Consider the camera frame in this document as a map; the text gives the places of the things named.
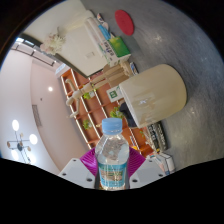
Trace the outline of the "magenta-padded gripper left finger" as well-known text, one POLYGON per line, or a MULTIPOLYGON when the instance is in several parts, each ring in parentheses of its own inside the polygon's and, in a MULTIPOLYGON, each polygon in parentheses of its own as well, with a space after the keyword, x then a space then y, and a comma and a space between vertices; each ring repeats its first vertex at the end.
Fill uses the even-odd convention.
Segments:
POLYGON ((81 187, 94 189, 97 169, 95 149, 91 149, 80 159, 72 158, 59 173, 59 177, 81 187))

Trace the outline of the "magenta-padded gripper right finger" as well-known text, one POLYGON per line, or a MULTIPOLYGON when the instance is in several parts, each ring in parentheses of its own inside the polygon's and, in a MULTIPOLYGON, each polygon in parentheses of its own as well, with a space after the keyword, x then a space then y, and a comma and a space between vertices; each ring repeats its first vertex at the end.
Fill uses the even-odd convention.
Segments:
POLYGON ((145 159, 137 150, 130 149, 127 162, 129 189, 143 187, 165 176, 165 172, 153 159, 145 159))

